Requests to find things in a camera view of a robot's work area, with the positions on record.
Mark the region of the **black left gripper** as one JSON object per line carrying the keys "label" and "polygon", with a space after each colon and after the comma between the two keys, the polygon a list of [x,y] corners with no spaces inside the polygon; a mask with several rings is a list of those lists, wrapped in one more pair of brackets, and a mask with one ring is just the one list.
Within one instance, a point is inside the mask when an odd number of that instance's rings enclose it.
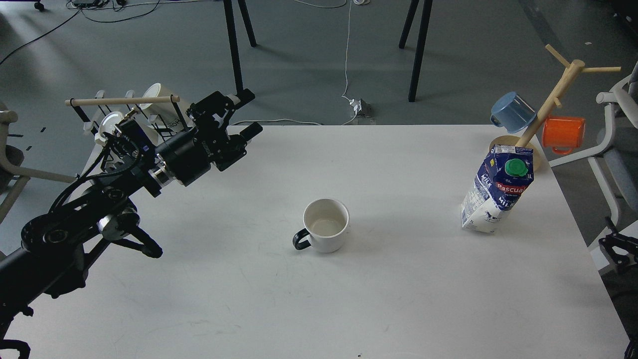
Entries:
{"label": "black left gripper", "polygon": [[[157,158],[169,175],[182,186],[189,186],[208,172],[212,163],[219,171],[225,171],[242,159],[250,141],[264,128],[259,123],[251,123],[231,136],[225,130],[235,111],[253,100],[255,93],[242,89],[236,95],[216,91],[191,104],[188,116],[198,127],[176,134],[156,149]],[[218,129],[200,128],[203,125],[215,125]]]}

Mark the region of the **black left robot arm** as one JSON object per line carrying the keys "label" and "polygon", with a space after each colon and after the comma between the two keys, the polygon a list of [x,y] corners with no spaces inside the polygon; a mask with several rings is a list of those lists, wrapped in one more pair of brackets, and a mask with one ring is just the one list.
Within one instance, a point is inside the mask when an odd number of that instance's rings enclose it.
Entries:
{"label": "black left robot arm", "polygon": [[109,245],[161,257],[162,248],[139,227],[131,195],[145,189],[157,197],[172,181],[189,186],[212,166],[224,171],[244,157],[262,126],[253,123],[235,135],[227,129],[235,111],[254,99],[250,89],[235,95],[214,92],[187,109],[193,127],[184,127],[160,145],[135,121],[139,108],[126,114],[114,132],[104,132],[105,147],[95,163],[111,154],[119,163],[96,175],[91,165],[70,178],[70,186],[48,213],[23,227],[20,248],[1,260],[1,348],[27,359],[29,345],[5,337],[14,318],[32,316],[30,304],[39,295],[55,299],[84,288],[89,268]]}

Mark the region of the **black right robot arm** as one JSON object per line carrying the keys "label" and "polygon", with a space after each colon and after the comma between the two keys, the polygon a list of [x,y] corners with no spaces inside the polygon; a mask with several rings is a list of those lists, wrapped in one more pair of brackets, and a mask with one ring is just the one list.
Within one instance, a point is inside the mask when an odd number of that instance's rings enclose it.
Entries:
{"label": "black right robot arm", "polygon": [[610,298],[627,331],[628,346],[624,359],[637,357],[637,239],[622,234],[609,216],[604,217],[608,234],[598,239],[598,246],[611,268]]}

